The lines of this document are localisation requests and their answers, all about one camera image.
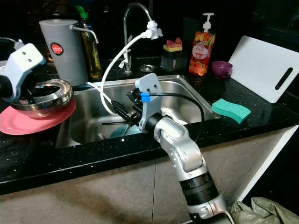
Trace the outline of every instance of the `chrome faucet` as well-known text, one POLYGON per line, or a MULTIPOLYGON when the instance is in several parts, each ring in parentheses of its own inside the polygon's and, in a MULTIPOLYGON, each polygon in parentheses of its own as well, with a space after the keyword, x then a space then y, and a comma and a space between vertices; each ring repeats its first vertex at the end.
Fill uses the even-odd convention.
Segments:
MULTIPOLYGON (((145 12, 145 14, 148 17, 149 21, 152 21, 152 18, 150 16, 150 13, 149 13, 148 9, 143 4, 138 3, 138 2, 128 4, 128 6, 125 10, 125 13, 123 15, 123 37, 124 37, 125 46, 128 44, 127 16, 128 16, 128 13, 129 13, 130 9, 134 8, 134 7, 139 7, 141 9, 143 9, 143 11, 145 12)), ((126 54, 128 55, 128 57, 127 57, 128 62, 125 62, 125 72, 126 73, 131 73, 131 64, 132 64, 131 50, 128 49, 126 54)))

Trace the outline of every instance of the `soap bottle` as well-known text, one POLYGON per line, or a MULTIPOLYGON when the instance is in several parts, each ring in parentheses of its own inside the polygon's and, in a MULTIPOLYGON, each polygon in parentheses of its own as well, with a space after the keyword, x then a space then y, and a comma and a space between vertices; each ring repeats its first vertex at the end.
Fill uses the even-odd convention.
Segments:
POLYGON ((210 17, 214 13, 203 13, 207 15, 207 21, 203 24, 203 32, 196 32, 191 53, 189 72, 195 75, 204 76, 212 53, 212 47, 215 42, 215 34, 211 28, 210 17))
MULTIPOLYGON (((88 20, 88 13, 86 13, 81 6, 76 6, 76 9, 80 13, 81 17, 79 26, 85 29, 93 30, 93 26, 88 20)), ((94 40, 94 37, 90 33, 81 32, 81 35, 85 49, 89 77, 92 79, 99 79, 102 76, 102 69, 99 60, 97 44, 94 40)))

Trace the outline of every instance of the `kitchen sink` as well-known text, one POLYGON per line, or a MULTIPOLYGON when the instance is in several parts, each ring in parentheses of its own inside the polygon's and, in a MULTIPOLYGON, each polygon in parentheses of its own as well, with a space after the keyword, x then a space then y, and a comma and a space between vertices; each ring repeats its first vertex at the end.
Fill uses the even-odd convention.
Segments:
MULTIPOLYGON (((204 109, 205 120, 215 119, 211 106, 179 75, 158 77, 163 92, 178 93, 195 99, 204 109)), ((104 92, 125 108, 131 110, 133 103, 126 96, 135 88, 137 79, 105 82, 104 92)), ((111 134, 125 124, 119 116, 110 115, 100 101, 100 94, 93 88, 75 91, 77 108, 60 127, 56 147, 67 147, 110 138, 111 134)), ((197 106, 183 98, 163 97, 161 110, 163 115, 172 117, 181 124, 201 121, 197 106)))

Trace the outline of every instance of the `orange soap bottle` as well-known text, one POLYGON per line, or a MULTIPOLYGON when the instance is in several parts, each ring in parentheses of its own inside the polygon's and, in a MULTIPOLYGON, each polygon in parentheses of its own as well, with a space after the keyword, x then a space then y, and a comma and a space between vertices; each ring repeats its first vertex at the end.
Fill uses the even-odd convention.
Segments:
POLYGON ((207 21, 204 23, 203 32, 196 32, 191 53, 189 72, 195 75, 204 76, 206 74, 212 47, 215 42, 215 34, 211 33, 210 17, 214 13, 203 13, 207 15, 207 21))

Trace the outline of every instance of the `gray container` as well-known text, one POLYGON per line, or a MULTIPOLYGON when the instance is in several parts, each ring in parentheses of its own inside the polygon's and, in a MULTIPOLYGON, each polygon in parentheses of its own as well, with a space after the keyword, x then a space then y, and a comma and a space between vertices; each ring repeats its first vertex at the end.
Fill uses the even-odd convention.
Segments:
POLYGON ((39 24, 60 79, 72 86, 87 82, 80 33, 70 29, 70 25, 78 26, 78 21, 53 19, 40 21, 39 24))

